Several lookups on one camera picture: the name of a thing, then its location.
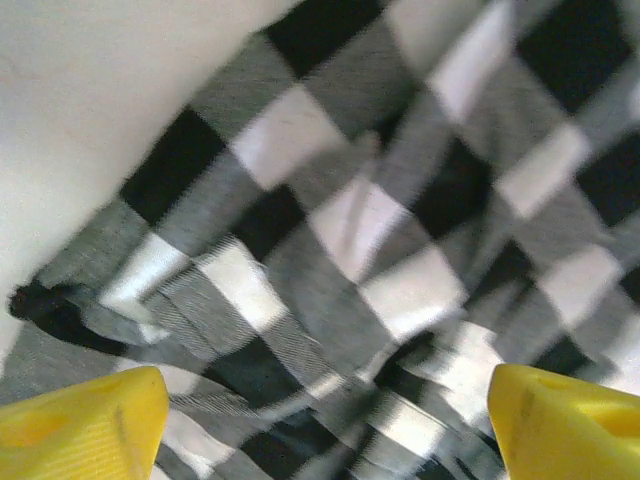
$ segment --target black and white checkered cloth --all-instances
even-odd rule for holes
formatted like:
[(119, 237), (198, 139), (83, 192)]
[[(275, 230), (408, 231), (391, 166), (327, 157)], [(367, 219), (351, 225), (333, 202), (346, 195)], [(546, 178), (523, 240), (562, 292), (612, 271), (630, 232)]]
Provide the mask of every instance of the black and white checkered cloth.
[(468, 1), (426, 42), (452, 3), (255, 35), (20, 289), (0, 401), (158, 365), (154, 478), (484, 480), (499, 363), (628, 388), (637, 9)]

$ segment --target yellow object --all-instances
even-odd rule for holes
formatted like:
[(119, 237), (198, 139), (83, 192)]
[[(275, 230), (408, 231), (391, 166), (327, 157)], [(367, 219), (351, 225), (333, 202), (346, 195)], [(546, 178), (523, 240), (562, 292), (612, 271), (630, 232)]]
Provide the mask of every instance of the yellow object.
[(639, 397), (500, 365), (489, 413), (511, 480), (640, 479)]
[(169, 411), (140, 367), (0, 408), (2, 480), (148, 480)]

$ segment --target white surface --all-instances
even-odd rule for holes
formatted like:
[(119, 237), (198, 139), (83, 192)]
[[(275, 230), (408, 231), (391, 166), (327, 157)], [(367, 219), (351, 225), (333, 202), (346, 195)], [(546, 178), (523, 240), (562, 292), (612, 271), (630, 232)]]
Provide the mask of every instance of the white surface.
[(247, 35), (296, 1), (0, 2), (0, 297), (109, 199)]

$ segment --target blanket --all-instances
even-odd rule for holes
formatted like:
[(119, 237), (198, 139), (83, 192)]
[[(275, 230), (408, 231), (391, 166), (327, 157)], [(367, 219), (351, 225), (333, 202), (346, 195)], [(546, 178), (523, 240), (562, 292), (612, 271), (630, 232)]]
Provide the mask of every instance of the blanket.
[(254, 35), (18, 288), (0, 401), (156, 365), (154, 478), (497, 480), (496, 365), (630, 389), (637, 12), (469, 2), (427, 43), (445, 3)]

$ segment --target garment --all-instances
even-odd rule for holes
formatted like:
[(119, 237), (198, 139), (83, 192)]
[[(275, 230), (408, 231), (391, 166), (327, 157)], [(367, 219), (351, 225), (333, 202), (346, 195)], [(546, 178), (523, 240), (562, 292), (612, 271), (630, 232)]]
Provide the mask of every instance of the garment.
[(256, 35), (19, 290), (2, 401), (155, 364), (169, 478), (498, 479), (496, 365), (633, 381), (632, 13), (491, 1), (433, 65), (417, 3)]

